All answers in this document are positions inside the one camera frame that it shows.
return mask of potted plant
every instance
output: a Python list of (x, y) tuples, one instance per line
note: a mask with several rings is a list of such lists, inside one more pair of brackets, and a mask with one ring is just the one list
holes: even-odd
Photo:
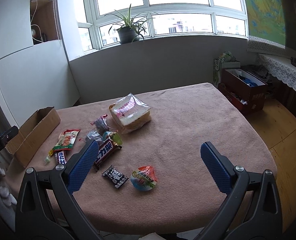
[(123, 20), (123, 24), (122, 23), (115, 23), (114, 25), (119, 25), (119, 29), (117, 29), (118, 34), (119, 34), (119, 38), (120, 38), (120, 44), (125, 44), (125, 43), (132, 43), (133, 41), (139, 41), (139, 36), (141, 36), (144, 39), (144, 36), (141, 34), (141, 32), (144, 32), (144, 34), (146, 34), (146, 30), (147, 28), (144, 26), (144, 23), (147, 22), (149, 19), (145, 19), (146, 16), (141, 17), (138, 21), (135, 21), (135, 18), (139, 17), (141, 14), (143, 13), (139, 13), (134, 17), (130, 17), (131, 14), (131, 4), (129, 6), (128, 9), (128, 13), (127, 14), (121, 14), (119, 11), (115, 10), (119, 15), (117, 14), (113, 14), (113, 13), (109, 13), (106, 15), (114, 15), (118, 18), (120, 18), (121, 20)]

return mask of window sill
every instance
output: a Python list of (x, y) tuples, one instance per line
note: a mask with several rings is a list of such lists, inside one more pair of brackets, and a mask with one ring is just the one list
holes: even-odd
[[(226, 33), (218, 33), (218, 34), (214, 34), (214, 33), (163, 34), (163, 35), (158, 35), (158, 36), (155, 36), (155, 37), (147, 37), (147, 38), (145, 38), (145, 40), (153, 40), (153, 39), (166, 38), (166, 37), (178, 37), (178, 36), (220, 36), (220, 37), (233, 37), (233, 38), (240, 38), (240, 39), (248, 40), (248, 37), (246, 37), (246, 36), (235, 35), (235, 34), (226, 34)], [(87, 51), (84, 52), (84, 55), (82, 55), (80, 57), (83, 57), (85, 55), (92, 54), (94, 52), (101, 51), (101, 50), (104, 50), (104, 49), (120, 46), (120, 45), (122, 45), (122, 44), (120, 44), (119, 42), (116, 42), (116, 43), (113, 43), (113, 44), (110, 44), (110, 45), (106, 45), (101, 49), (87, 50)]]

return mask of candy wrapper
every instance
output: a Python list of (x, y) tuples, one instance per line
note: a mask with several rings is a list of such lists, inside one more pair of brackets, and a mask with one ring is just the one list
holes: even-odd
[(67, 163), (67, 157), (66, 157), (65, 151), (55, 152), (54, 156), (56, 158), (57, 164), (65, 165)]
[(66, 130), (62, 132), (59, 136), (57, 144), (52, 148), (52, 151), (57, 152), (62, 150), (71, 150), (79, 132), (80, 129)]
[(103, 177), (111, 179), (115, 188), (122, 186), (129, 178), (121, 172), (116, 171), (114, 166), (110, 166), (103, 174)]
[(143, 166), (134, 170), (130, 176), (134, 187), (141, 191), (153, 189), (157, 184), (157, 178), (152, 166)]
[(121, 133), (129, 133), (149, 122), (151, 120), (150, 109), (133, 94), (109, 106), (111, 116), (121, 127)]
[(90, 123), (97, 128), (97, 131), (101, 136), (104, 134), (104, 132), (108, 132), (110, 130), (110, 127), (107, 125), (107, 117), (107, 114), (102, 115)]
[(99, 147), (99, 152), (97, 159), (95, 160), (95, 163), (93, 165), (93, 168), (98, 171), (100, 164), (107, 159), (116, 149), (121, 149), (122, 146), (118, 145), (110, 137), (107, 138), (107, 140), (104, 141), (103, 144)]
[(94, 139), (98, 143), (99, 146), (104, 142), (104, 139), (102, 138), (102, 136), (98, 133), (98, 131), (96, 129), (92, 129), (86, 136), (86, 141), (89, 141), (92, 139)]

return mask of bread loaf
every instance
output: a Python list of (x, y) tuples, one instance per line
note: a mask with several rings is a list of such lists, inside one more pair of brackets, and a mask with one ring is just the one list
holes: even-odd
[(124, 132), (136, 130), (149, 122), (151, 120), (150, 109), (133, 94), (109, 106), (111, 116), (124, 129)]

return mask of table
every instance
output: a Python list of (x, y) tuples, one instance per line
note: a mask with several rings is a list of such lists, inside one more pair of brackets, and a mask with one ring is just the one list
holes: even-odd
[[(91, 170), (80, 191), (73, 195), (94, 226), (121, 234), (176, 233), (205, 226), (225, 198), (219, 192), (200, 158), (200, 146), (211, 141), (234, 165), (262, 173), (277, 173), (274, 160), (255, 130), (240, 112), (211, 84), (204, 83), (138, 95), (152, 107), (152, 120), (139, 130), (122, 135), (123, 148), (107, 159), (100, 172)], [(81, 129), (67, 158), (84, 145), (90, 122), (108, 113), (116, 99), (58, 110), (61, 123), (43, 143), (29, 166), (37, 171), (55, 167), (43, 160), (66, 129)], [(148, 192), (136, 190), (130, 181), (115, 189), (101, 173), (110, 165), (130, 176), (152, 165), (157, 186)], [(18, 195), (25, 169), (15, 160), (6, 181)], [(55, 214), (59, 208), (49, 193)]]
[(268, 72), (296, 91), (296, 67), (290, 59), (274, 55), (258, 54), (257, 61)]

